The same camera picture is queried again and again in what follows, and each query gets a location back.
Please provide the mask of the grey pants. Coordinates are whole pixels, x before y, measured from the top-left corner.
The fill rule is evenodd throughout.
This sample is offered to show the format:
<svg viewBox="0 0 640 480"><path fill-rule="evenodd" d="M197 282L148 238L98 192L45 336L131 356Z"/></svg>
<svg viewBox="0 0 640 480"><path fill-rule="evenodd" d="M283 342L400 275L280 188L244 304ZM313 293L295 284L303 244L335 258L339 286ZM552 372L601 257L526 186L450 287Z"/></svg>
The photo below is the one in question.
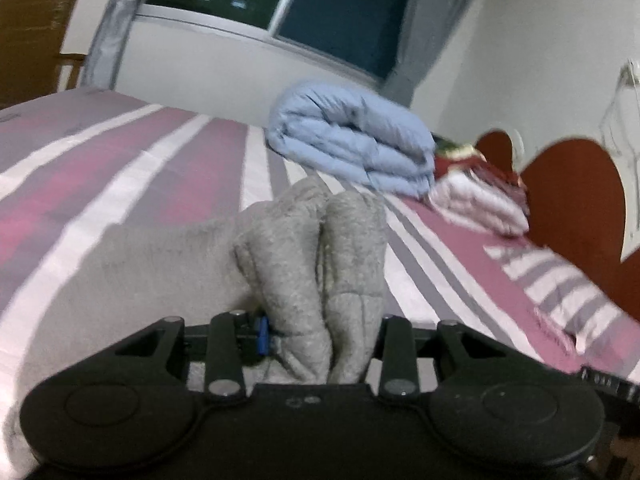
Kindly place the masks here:
<svg viewBox="0 0 640 480"><path fill-rule="evenodd" d="M163 316L204 322L234 310L264 310L276 332L251 382L359 382L385 307L385 230L376 197L333 193L318 177L232 219L112 226L54 294L18 390Z"/></svg>

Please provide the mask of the striped pillow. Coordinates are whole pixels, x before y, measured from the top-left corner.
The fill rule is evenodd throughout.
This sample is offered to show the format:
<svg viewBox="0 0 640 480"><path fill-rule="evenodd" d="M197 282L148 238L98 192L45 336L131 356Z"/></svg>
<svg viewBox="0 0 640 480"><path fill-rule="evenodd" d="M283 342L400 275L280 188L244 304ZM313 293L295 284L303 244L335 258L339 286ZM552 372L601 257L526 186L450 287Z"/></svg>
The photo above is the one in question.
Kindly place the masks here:
<svg viewBox="0 0 640 480"><path fill-rule="evenodd" d="M485 252L582 356L634 325L582 270L548 248L487 246Z"/></svg>

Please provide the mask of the folded white red blanket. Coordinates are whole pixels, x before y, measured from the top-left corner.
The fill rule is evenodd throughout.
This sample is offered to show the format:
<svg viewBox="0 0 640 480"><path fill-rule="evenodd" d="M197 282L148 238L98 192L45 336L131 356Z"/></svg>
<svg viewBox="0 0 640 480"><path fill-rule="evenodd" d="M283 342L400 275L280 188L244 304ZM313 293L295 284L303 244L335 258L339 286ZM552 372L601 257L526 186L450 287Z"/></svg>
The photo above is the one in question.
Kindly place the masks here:
<svg viewBox="0 0 640 480"><path fill-rule="evenodd" d="M529 231L527 188L471 144L436 138L435 183L424 197L448 222L477 232L520 237Z"/></svg>

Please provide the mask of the folded light blue quilt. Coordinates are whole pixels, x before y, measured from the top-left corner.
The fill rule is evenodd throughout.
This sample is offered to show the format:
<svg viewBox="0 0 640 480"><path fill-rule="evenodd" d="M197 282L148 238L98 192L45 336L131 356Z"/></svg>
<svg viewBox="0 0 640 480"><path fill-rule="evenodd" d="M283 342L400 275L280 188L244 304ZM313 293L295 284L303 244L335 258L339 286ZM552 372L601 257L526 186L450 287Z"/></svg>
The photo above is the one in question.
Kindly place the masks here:
<svg viewBox="0 0 640 480"><path fill-rule="evenodd" d="M271 107L265 139L293 162L378 192L420 198L435 183L430 129L366 89L294 84Z"/></svg>

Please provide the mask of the striped pink grey bedsheet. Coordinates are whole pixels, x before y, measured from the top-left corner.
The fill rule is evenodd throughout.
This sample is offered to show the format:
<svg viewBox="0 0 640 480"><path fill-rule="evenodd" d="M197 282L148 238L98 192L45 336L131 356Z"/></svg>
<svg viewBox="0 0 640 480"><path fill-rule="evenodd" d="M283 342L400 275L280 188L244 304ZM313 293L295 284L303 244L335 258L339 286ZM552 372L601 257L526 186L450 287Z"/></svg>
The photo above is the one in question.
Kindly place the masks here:
<svg viewBox="0 0 640 480"><path fill-rule="evenodd" d="M155 230L231 218L271 200L307 169L266 147L262 130L78 89L1 114L1 474L34 466L17 430L18 381L54 294L112 226ZM535 358L639 376L639 324L583 356L538 309L490 298L480 274L496 238L387 196L390 310L414 322L460 318Z"/></svg>

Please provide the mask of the red wooden headboard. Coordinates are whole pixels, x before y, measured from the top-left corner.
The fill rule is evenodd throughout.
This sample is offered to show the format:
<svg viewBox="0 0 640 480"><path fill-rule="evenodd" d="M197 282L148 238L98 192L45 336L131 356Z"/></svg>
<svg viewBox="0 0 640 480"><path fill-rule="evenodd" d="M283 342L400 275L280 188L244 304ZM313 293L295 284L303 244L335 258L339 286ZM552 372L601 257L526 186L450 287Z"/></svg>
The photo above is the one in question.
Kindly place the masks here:
<svg viewBox="0 0 640 480"><path fill-rule="evenodd" d="M548 248L582 270L626 315L639 315L639 253L623 253L626 198L612 157L593 140L555 142L523 170L529 231L489 246ZM480 274L489 296L517 314L537 309L492 260Z"/></svg>

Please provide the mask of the wooden chair by door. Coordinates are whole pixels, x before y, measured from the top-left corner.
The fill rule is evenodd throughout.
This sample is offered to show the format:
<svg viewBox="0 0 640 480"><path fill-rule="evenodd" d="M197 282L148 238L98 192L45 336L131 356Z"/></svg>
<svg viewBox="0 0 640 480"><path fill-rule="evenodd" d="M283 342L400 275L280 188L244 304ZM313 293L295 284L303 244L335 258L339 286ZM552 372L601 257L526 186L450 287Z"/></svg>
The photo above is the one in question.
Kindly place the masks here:
<svg viewBox="0 0 640 480"><path fill-rule="evenodd" d="M56 56L54 90L73 90L78 86L87 55L83 53L59 53Z"/></svg>

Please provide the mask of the grey curtain near door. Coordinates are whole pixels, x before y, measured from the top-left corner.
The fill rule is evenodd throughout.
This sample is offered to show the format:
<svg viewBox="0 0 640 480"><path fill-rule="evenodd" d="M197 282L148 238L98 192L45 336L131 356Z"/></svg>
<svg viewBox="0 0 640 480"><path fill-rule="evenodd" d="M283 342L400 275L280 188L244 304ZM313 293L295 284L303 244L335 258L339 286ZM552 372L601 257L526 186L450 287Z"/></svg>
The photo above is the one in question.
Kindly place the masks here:
<svg viewBox="0 0 640 480"><path fill-rule="evenodd" d="M130 28L142 0L108 0L89 53L80 84L103 90L115 88Z"/></svg>

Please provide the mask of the brown wooden door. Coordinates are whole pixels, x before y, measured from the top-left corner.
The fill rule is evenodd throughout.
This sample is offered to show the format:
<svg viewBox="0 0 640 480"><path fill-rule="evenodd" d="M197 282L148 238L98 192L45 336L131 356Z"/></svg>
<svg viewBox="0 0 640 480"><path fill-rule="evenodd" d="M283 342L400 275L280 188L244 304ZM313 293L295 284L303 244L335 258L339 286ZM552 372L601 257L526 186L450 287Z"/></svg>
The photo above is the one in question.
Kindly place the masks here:
<svg viewBox="0 0 640 480"><path fill-rule="evenodd" d="M1 106L55 92L77 0L1 0Z"/></svg>

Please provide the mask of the grey curtain far side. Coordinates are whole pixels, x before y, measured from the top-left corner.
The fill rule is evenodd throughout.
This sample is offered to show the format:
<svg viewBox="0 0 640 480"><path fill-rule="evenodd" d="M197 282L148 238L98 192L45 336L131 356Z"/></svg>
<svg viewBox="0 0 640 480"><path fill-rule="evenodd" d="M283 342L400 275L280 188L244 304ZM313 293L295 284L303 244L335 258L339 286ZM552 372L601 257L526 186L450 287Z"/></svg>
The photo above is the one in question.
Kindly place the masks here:
<svg viewBox="0 0 640 480"><path fill-rule="evenodd" d="M408 0L396 62L382 84L384 98L409 106L472 0Z"/></svg>

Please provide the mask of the window with white frame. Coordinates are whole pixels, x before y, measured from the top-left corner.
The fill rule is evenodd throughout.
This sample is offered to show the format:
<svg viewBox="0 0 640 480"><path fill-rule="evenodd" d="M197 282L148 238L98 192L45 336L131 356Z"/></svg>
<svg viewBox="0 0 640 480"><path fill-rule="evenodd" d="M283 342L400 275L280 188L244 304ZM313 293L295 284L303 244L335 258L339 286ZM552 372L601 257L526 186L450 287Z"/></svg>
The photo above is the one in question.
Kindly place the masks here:
<svg viewBox="0 0 640 480"><path fill-rule="evenodd" d="M396 62L408 0L142 0L139 15L291 50L364 79Z"/></svg>

